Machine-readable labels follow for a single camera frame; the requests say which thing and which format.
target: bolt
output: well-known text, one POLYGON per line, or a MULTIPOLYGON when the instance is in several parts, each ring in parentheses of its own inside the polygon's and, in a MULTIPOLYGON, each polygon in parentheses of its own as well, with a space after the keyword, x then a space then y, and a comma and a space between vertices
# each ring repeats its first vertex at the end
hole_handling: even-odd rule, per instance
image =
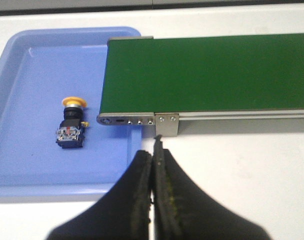
POLYGON ((111 123, 111 120, 108 119, 108 118, 102 118, 102 119, 101 119, 101 123, 103 123, 103 124, 110 124, 110 123, 111 123))

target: white table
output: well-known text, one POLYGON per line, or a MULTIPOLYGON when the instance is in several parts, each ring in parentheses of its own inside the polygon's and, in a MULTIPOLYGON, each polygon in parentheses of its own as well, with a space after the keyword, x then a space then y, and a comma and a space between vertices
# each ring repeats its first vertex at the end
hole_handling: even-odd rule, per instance
MULTIPOLYGON (((304 33, 304 3, 0 16, 0 55, 29 29, 130 26, 155 38, 304 33)), ((143 149, 154 140, 145 131, 143 149)), ((304 240, 304 119, 191 121, 164 137, 186 173, 274 240, 304 240)), ((0 203, 0 240, 42 240, 95 201, 0 203)))

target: blue tray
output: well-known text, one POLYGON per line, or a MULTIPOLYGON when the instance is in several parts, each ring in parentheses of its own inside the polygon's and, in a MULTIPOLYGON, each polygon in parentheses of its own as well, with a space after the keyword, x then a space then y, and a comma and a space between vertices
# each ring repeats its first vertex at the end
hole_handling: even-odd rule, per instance
POLYGON ((141 148, 141 128, 96 122, 110 37, 129 27, 28 30, 0 58, 0 198, 104 194, 141 148), (86 99, 83 148, 62 149, 63 98, 86 99))

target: green conveyor belt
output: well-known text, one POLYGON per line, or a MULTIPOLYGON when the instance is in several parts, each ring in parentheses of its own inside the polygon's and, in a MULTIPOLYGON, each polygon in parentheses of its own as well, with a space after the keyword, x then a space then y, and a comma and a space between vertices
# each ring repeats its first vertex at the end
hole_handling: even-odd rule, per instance
POLYGON ((304 109, 304 33, 110 40, 100 113, 304 109))

